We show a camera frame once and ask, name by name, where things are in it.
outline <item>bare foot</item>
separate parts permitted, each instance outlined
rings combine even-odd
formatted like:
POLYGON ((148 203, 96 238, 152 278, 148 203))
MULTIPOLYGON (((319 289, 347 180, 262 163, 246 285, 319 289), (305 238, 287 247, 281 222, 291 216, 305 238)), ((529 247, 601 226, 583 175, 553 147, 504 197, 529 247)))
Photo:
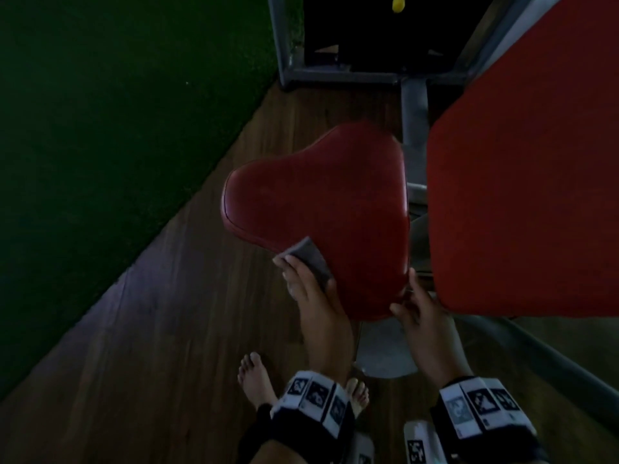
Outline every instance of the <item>bare foot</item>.
POLYGON ((363 381, 359 382, 357 378, 350 378, 346 383, 346 392, 350 395, 350 406, 357 418, 369 404, 369 389, 363 381))
POLYGON ((243 357, 236 378, 256 410, 262 404, 274 405, 277 402, 269 374, 255 351, 243 357))

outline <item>green carpet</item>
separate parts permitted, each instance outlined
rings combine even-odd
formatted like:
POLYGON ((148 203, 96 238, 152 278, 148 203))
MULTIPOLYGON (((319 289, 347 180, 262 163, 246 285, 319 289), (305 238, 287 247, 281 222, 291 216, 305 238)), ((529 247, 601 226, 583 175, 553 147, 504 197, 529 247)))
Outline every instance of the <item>green carpet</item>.
POLYGON ((201 186, 277 63, 267 0, 0 0, 0 54, 2 398, 201 186))

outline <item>red seat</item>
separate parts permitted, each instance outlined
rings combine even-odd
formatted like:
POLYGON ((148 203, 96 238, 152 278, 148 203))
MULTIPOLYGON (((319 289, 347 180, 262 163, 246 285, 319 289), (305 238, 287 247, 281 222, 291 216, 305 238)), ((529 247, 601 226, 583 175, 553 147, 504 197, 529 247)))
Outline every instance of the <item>red seat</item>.
POLYGON ((408 205, 398 142, 368 122, 339 125, 312 146, 233 171, 225 227, 275 253, 309 236, 352 319, 388 317, 406 285, 408 205))
POLYGON ((432 128, 432 269, 451 310, 619 314, 617 14, 559 1, 432 128))

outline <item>yellow object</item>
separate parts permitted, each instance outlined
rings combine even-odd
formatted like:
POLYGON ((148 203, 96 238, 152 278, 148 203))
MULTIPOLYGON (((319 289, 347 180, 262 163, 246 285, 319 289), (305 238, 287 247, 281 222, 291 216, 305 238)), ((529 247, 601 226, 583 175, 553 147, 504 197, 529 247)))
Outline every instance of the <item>yellow object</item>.
POLYGON ((394 13, 401 13, 404 9, 404 5, 406 5, 404 0, 393 0, 393 3, 391 3, 391 9, 393 9, 394 13))

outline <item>person's left hand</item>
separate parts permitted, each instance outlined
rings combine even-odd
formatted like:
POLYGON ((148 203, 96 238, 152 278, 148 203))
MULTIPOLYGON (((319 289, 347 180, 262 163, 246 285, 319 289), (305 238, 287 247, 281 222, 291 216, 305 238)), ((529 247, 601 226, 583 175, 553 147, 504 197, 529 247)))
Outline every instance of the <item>person's left hand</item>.
POLYGON ((337 296, 336 281, 323 293, 307 266, 293 256, 273 259, 283 270, 288 292, 299 305, 301 332, 308 352, 309 367, 344 387, 355 350, 350 320, 337 296))

